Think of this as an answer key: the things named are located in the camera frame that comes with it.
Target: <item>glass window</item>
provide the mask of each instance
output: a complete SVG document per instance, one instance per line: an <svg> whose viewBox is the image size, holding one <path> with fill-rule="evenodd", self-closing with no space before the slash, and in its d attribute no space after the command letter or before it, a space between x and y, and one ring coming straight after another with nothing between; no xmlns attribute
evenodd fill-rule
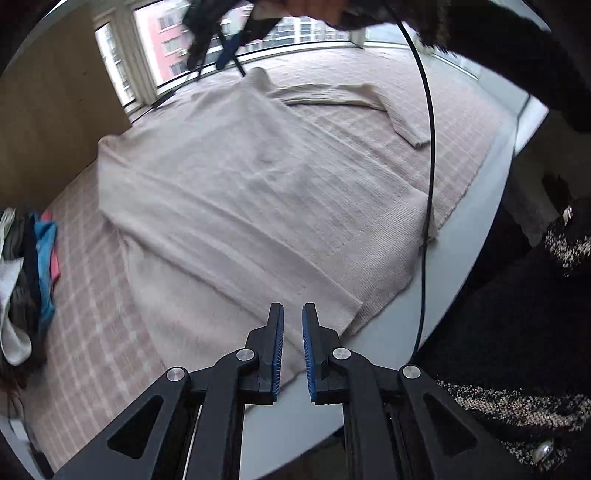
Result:
<svg viewBox="0 0 591 480"><path fill-rule="evenodd" d="M172 71L173 76L175 77L181 75L182 73L187 71L187 63L184 61L174 63L170 66L170 70Z"/></svg>
<svg viewBox="0 0 591 480"><path fill-rule="evenodd" d="M480 76L480 73L482 72L482 67L480 65L478 65L474 61L462 57L461 55L456 55L455 53L451 52L444 52L439 50L438 48L435 49L435 55L443 59L446 59L448 62L453 63L454 65L460 67L462 70L466 70L468 73L471 73L476 78L478 78Z"/></svg>
<svg viewBox="0 0 591 480"><path fill-rule="evenodd" d="M95 39L109 77L111 78L111 83L117 92L121 104L127 105L133 102L135 99L134 91L129 84L127 71L119 56L119 50L117 49L111 25L107 23L96 30Z"/></svg>
<svg viewBox="0 0 591 480"><path fill-rule="evenodd" d="M412 36L413 30L404 25L409 34ZM366 41L379 41L383 43L401 43L406 44L407 41L400 30L400 27L394 24L373 25L365 29Z"/></svg>
<svg viewBox="0 0 591 480"><path fill-rule="evenodd" d="M160 30L164 30L165 28L172 27L173 25L177 24L173 15L165 15L160 17L158 22L160 22Z"/></svg>
<svg viewBox="0 0 591 480"><path fill-rule="evenodd" d="M165 40L165 41L163 41L162 45L164 45L164 51L166 53L171 53L175 50L183 48L183 43L181 42L180 37L174 37L174 38L171 38L170 40Z"/></svg>
<svg viewBox="0 0 591 480"><path fill-rule="evenodd" d="M182 23L188 7L188 0L161 0L135 10L139 36L158 86L186 72L183 70L181 73L176 73L179 72L179 67L174 65L186 61L186 50L193 41L191 32ZM226 38L230 38L242 29L252 8L251 4L243 5L224 15L220 23ZM238 54L309 41L348 39L347 32L338 32L324 22L309 17L288 17L283 18L265 39L256 40L241 47ZM215 63L221 50L220 39L214 37L207 52L206 64Z"/></svg>

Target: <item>pink building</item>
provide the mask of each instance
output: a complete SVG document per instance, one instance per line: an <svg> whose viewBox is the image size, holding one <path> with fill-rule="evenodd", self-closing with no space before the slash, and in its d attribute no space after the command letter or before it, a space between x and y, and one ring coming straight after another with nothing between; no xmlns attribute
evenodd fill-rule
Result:
<svg viewBox="0 0 591 480"><path fill-rule="evenodd" d="M192 35L182 23L189 4L163 0L135 11L154 79L161 85L187 70L187 49Z"/></svg>

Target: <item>black fabric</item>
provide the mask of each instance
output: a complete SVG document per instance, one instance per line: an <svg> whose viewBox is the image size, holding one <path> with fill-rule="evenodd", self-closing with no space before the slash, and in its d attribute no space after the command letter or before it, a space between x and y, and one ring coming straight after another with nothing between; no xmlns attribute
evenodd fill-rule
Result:
<svg viewBox="0 0 591 480"><path fill-rule="evenodd" d="M558 218L547 237L551 233L575 245L591 235L590 219L591 202L574 202L569 224ZM506 415L502 408L500 414L489 415L485 408L472 412L499 440L535 445L554 439L566 460L544 473L551 478L568 478L565 472L591 478L590 457L582 454L590 445L586 418L575 418L574 427L508 419L512 409L523 411L528 397L545 398L551 405L547 413L563 417L579 415L578 408L591 397L590 265L587 256L565 277L548 243L540 243L452 309L417 357L457 400L472 396L472 404L478 397L490 404L491 394L477 389L502 393Z"/></svg>
<svg viewBox="0 0 591 480"><path fill-rule="evenodd" d="M39 267L37 259L37 237L35 236L35 219L29 215L23 236L22 269L27 277L31 298L36 308L37 318L41 315L41 290L39 289Z"/></svg>
<svg viewBox="0 0 591 480"><path fill-rule="evenodd" d="M491 2L452 2L443 47L489 68L591 131L591 91L567 52L531 20Z"/></svg>
<svg viewBox="0 0 591 480"><path fill-rule="evenodd" d="M33 480L0 432L0 480Z"/></svg>
<svg viewBox="0 0 591 480"><path fill-rule="evenodd" d="M570 193L569 184L560 175L554 177L551 173L545 172L542 185L558 213L564 212L565 208L572 203L573 196Z"/></svg>
<svg viewBox="0 0 591 480"><path fill-rule="evenodd" d="M37 266L37 237L35 220L26 213L15 213L7 233L2 255L5 260L23 258L22 270L12 292L9 318L13 325L27 333L31 339L31 356L17 367L10 365L4 356L0 358L0 388L13 391L26 388L29 376L47 362L44 339L39 339L41 292Z"/></svg>

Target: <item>black cable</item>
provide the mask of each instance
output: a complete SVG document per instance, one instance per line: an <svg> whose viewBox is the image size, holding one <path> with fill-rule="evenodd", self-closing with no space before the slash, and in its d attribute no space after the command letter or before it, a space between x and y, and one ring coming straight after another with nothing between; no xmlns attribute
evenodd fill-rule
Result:
<svg viewBox="0 0 591 480"><path fill-rule="evenodd" d="M388 0L384 1L384 8L388 11L392 19L398 24L404 38L406 39L410 50L413 52L415 61L417 62L418 71L421 74L421 80L423 81L423 87L425 88L425 96L427 97L427 109L429 112L429 130L431 133L431 167L429 171L429 190L427 193L427 212L425 214L425 224L423 226L423 254L421 256L421 316L418 321L417 339L414 342L413 354L410 357L409 363L412 363L417 356L418 347L421 344L421 337L423 336L423 327L425 325L425 309L427 300L427 243L429 242L429 225L431 224L431 212L433 211L433 189L435 184L435 114L433 113L433 100L431 99L431 90L429 89L429 82L427 80L427 74L423 67L423 62L418 55L417 48L415 47L413 40L404 28L404 25L394 12L393 8L388 3Z"/></svg>
<svg viewBox="0 0 591 480"><path fill-rule="evenodd" d="M156 110L158 109L158 107L160 105L162 105L165 101L171 99L175 93L177 93L177 91L179 89L181 89L182 87L184 87L187 82L189 81L189 78L191 77L191 74L194 73L194 70L191 70L190 72L187 73L187 76L185 77L185 80L183 83L181 83L178 87L176 87L173 90L169 90L168 92L166 92L164 95L162 95L162 97L160 97L159 99L157 99L152 105L150 105L150 108L148 108L144 113L142 113L138 118L136 118L135 120L133 120L131 122L131 124L133 125L134 123L136 123L140 118L142 118L144 115L147 115L148 113L150 113L152 110Z"/></svg>

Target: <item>white cloth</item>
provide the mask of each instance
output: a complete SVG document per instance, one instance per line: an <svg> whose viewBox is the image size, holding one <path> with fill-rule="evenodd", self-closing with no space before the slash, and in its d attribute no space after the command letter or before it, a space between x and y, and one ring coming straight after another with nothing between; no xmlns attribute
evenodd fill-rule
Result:
<svg viewBox="0 0 591 480"><path fill-rule="evenodd" d="M4 240L14 221L15 210L7 208L0 219L0 253L4 251ZM0 348L7 362L21 365L31 356L33 346L31 339L8 318L10 297L17 285L18 274L21 272L23 258L5 261L0 255Z"/></svg>
<svg viewBox="0 0 591 480"><path fill-rule="evenodd" d="M277 90L252 69L99 142L99 208L120 230L134 300L167 366L214 364L279 301L289 380L303 364L305 302L342 333L412 277L426 195L269 98ZM289 103L290 92L306 89L273 95Z"/></svg>

